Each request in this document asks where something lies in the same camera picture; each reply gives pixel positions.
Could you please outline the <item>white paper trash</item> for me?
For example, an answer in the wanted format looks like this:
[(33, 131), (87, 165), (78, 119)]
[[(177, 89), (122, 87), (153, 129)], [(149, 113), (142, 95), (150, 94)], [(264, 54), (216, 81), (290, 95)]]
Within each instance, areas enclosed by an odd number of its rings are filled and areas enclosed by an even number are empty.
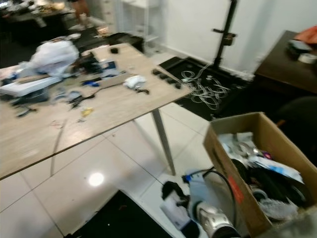
[(181, 198), (176, 193), (166, 197), (160, 209), (179, 231), (183, 233), (199, 231), (199, 227), (188, 215), (186, 207), (181, 205)]

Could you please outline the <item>small black floor mat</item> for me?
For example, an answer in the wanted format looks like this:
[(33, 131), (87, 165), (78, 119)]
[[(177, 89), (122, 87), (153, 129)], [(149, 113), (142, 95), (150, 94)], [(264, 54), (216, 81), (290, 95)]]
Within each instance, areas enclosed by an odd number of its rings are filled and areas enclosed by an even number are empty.
[(173, 237), (120, 190), (86, 224), (64, 238)]

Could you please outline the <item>brown cardboard box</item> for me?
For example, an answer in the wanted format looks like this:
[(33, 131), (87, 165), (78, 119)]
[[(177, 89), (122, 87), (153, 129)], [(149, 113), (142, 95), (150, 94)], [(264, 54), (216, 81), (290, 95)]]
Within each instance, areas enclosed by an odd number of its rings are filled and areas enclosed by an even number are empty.
[[(213, 120), (204, 138), (213, 166), (228, 180), (239, 223), (256, 237), (287, 222), (268, 215), (253, 195), (261, 189), (270, 199), (292, 202), (299, 215), (317, 211), (317, 166), (264, 113)], [(248, 161), (260, 156), (295, 168), (304, 184)]]

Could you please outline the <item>light wooden table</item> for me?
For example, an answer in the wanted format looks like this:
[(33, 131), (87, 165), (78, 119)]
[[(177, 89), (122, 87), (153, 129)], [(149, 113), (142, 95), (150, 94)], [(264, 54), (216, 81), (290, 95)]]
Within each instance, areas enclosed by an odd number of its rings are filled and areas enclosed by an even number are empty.
[(149, 94), (138, 93), (125, 86), (105, 89), (82, 88), (84, 95), (94, 95), (82, 102), (93, 111), (86, 119), (80, 109), (53, 101), (36, 103), (32, 113), (18, 117), (9, 103), (0, 105), (0, 177), (21, 172), (37, 163), (64, 152), (84, 141), (126, 124), (145, 114), (152, 114), (160, 136), (165, 158), (172, 173), (176, 172), (168, 143), (161, 107), (190, 93), (187, 86), (176, 88), (161, 80), (152, 71), (157, 65), (129, 44), (117, 45), (118, 54), (107, 46), (93, 49), (100, 60), (114, 60), (118, 67), (145, 77)]

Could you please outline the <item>blue white plastic package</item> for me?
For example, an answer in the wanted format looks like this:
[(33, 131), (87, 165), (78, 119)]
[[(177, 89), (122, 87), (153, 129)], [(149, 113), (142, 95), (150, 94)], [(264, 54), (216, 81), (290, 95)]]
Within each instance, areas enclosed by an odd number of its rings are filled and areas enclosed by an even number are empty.
[(258, 166), (261, 168), (268, 169), (272, 172), (279, 173), (285, 177), (288, 177), (290, 179), (294, 179), (295, 181), (298, 181), (299, 183), (304, 184), (303, 177), (301, 176), (301, 173), (296, 170), (295, 168), (292, 168), (287, 165), (283, 165), (282, 163), (266, 159), (264, 157), (260, 156), (249, 156), (247, 158), (247, 161), (253, 165)]

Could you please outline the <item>crumpled white paper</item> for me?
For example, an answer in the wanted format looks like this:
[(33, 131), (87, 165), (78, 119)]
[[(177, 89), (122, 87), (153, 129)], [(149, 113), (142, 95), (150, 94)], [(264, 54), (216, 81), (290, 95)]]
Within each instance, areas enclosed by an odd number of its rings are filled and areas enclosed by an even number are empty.
[(138, 90), (145, 86), (146, 81), (146, 78), (142, 75), (134, 75), (125, 79), (124, 86), (128, 89)]

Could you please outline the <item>dark round chair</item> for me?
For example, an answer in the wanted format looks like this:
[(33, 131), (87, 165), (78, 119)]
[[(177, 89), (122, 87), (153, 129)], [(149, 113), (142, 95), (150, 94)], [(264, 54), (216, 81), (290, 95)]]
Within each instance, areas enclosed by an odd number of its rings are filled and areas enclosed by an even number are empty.
[(317, 97), (300, 97), (283, 105), (273, 121), (317, 165)]

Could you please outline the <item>black tripod stand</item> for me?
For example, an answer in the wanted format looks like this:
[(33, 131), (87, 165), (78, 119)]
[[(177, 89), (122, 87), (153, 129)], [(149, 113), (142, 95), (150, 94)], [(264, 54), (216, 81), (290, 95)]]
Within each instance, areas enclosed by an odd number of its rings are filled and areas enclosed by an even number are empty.
[(239, 0), (229, 0), (228, 13), (227, 13), (223, 28), (213, 29), (215, 33), (220, 34), (219, 46), (217, 48), (215, 58), (213, 59), (213, 62), (212, 62), (213, 68), (220, 68), (220, 64), (222, 62), (222, 55), (224, 53), (224, 48), (226, 46), (231, 46), (233, 44), (233, 41), (236, 38), (236, 34), (231, 33), (230, 29), (233, 23), (238, 2)]

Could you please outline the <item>white metal shelf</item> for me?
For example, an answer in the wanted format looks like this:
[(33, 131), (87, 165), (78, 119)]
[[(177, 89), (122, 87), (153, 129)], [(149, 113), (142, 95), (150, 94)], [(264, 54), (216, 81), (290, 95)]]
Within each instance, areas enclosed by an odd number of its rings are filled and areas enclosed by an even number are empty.
[(121, 0), (125, 32), (144, 39), (149, 54), (162, 50), (163, 0)]

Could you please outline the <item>long white box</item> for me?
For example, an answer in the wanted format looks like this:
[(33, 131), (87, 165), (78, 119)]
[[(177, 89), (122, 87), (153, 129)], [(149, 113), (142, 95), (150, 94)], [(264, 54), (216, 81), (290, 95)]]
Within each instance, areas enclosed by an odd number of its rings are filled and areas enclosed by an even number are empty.
[(0, 87), (0, 95), (10, 95), (12, 97), (23, 97), (29, 93), (34, 91), (38, 91), (40, 89), (47, 88), (52, 84), (56, 84), (57, 82), (61, 82), (63, 77), (55, 76), (55, 77), (46, 77), (43, 79), (39, 79), (37, 81), (30, 82), (12, 82), (5, 86)]

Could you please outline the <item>white plastic bag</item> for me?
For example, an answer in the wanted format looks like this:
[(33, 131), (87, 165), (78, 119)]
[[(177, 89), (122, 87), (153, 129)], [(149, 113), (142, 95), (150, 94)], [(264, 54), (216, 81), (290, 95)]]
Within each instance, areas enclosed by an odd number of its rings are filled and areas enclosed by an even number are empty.
[(46, 42), (36, 48), (29, 67), (50, 76), (62, 75), (79, 58), (79, 52), (70, 41)]

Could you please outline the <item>grey tape roll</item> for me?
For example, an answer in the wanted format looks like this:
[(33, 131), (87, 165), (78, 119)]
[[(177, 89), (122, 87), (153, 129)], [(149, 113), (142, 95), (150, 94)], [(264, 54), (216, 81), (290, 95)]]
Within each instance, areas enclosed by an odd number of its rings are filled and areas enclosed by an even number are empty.
[(313, 65), (317, 63), (317, 55), (305, 53), (305, 54), (299, 54), (297, 61), (308, 64), (308, 65)]

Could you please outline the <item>person's legs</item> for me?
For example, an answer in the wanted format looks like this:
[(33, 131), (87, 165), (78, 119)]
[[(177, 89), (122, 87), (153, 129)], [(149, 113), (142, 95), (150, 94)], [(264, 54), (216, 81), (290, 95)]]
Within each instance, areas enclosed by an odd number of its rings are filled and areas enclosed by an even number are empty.
[(86, 0), (68, 0), (72, 5), (74, 10), (76, 20), (79, 27), (77, 29), (88, 29), (94, 27), (95, 25), (90, 21), (90, 13), (88, 8), (88, 3)]

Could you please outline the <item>orange bag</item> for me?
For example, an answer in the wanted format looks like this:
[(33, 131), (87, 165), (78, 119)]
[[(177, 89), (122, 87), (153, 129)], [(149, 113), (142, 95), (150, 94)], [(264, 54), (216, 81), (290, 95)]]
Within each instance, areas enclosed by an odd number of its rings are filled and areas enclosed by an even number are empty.
[(301, 41), (306, 45), (317, 45), (317, 25), (303, 30), (294, 37), (294, 40)]

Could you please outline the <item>black cluttered table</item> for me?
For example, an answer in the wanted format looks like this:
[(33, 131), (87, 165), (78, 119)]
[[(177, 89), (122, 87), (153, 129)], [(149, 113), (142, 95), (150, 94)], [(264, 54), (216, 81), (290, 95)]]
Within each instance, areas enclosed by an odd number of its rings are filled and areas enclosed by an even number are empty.
[(23, 41), (45, 41), (68, 34), (73, 10), (63, 0), (0, 0), (2, 24)]

